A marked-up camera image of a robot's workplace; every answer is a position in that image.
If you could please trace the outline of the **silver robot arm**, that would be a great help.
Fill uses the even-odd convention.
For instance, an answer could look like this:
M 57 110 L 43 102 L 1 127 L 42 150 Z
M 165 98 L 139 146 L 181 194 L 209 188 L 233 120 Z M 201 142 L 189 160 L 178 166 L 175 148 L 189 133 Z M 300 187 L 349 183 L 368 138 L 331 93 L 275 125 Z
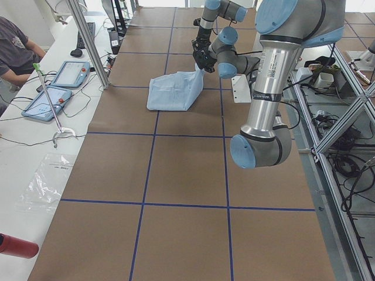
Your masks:
M 345 5 L 345 1 L 263 1 L 255 17 L 262 54 L 252 58 L 236 52 L 238 34 L 233 27 L 225 27 L 210 40 L 217 18 L 241 22 L 246 8 L 232 1 L 205 2 L 197 38 L 192 42 L 198 67 L 218 72 L 221 78 L 257 71 L 247 121 L 230 142 L 236 165 L 253 169 L 287 159 L 291 134 L 282 122 L 278 105 L 288 75 L 304 49 L 342 38 Z
M 210 36 L 217 17 L 230 21 L 242 22 L 247 14 L 247 9 L 228 0 L 206 0 L 202 17 L 193 21 L 198 26 L 197 37 L 192 41 L 193 53 L 197 53 L 210 45 Z

